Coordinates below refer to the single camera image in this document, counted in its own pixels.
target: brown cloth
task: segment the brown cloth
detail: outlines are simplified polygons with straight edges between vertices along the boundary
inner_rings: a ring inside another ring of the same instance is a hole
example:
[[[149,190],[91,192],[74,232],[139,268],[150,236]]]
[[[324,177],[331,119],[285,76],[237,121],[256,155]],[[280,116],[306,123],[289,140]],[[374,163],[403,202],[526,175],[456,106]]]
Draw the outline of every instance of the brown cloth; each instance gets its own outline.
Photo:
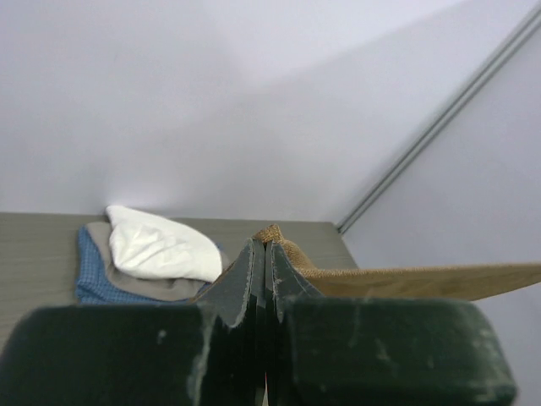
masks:
[[[541,282],[540,263],[318,269],[295,243],[284,239],[275,224],[254,238],[281,244],[297,271],[327,296],[477,300]]]
[[[140,279],[131,277],[119,271],[112,262],[111,249],[109,248],[111,224],[108,222],[91,222],[86,225],[86,229],[100,251],[107,279],[115,287],[125,292],[170,302],[192,298],[205,285],[204,281],[194,279]],[[223,252],[221,252],[221,263],[222,269],[229,266],[229,260]]]

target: white wall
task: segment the white wall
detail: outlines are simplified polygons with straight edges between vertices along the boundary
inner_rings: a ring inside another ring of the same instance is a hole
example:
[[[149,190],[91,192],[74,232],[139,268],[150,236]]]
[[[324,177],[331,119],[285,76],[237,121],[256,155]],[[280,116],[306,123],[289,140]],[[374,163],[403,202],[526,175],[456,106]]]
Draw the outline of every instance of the white wall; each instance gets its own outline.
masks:
[[[534,0],[0,3],[0,211],[338,221]]]
[[[358,265],[541,261],[541,31],[350,228]],[[478,301],[541,399],[541,284]]]

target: gray cloth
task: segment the gray cloth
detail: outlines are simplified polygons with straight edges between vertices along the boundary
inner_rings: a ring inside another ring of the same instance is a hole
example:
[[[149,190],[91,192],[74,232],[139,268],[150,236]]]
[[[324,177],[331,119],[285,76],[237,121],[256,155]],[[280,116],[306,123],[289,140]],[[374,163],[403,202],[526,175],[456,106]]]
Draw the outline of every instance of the gray cloth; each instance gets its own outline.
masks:
[[[112,262],[109,237],[112,227],[108,222],[91,222],[86,229],[92,241],[100,251],[105,266],[106,277],[115,287],[131,294],[139,294],[147,298],[174,301],[194,297],[205,285],[204,281],[194,279],[140,279],[119,271]],[[229,260],[221,252],[222,269],[229,266]]]

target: stack of folded cloth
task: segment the stack of folded cloth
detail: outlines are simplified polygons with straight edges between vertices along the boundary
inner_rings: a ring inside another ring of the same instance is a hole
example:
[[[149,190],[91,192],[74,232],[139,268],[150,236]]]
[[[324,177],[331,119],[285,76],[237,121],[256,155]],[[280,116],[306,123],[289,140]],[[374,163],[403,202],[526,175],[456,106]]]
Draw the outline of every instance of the stack of folded cloth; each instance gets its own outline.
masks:
[[[184,224],[121,206],[107,215],[110,223],[79,230],[81,304],[182,304],[229,266],[210,239]]]

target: cloth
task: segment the cloth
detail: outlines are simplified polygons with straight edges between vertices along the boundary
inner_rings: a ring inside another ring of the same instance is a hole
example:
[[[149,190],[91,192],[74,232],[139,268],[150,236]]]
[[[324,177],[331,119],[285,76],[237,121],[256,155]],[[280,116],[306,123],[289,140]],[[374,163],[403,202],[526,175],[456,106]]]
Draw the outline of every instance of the cloth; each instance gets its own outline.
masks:
[[[79,230],[78,235],[80,269],[75,284],[75,296],[81,304],[110,305],[110,304],[143,304],[143,305],[180,305],[186,300],[164,302],[146,298],[138,294],[124,292],[112,285],[106,277],[106,271],[100,251],[92,241],[86,227]]]
[[[115,287],[132,294],[139,294],[146,298],[174,301],[194,297],[205,285],[203,281],[194,279],[140,279],[120,272],[112,263],[109,238],[112,227],[108,222],[91,222],[86,229],[92,238],[92,242],[100,251],[100,257],[105,267],[105,275]],[[221,263],[224,267],[229,265],[229,260],[223,251]]]
[[[109,206],[109,239],[115,267],[145,279],[214,282],[221,274],[220,251],[204,234],[164,217]]]
[[[275,224],[254,236],[275,241],[321,293],[336,297],[477,300],[541,282],[541,264],[488,264],[396,269],[318,269]]]

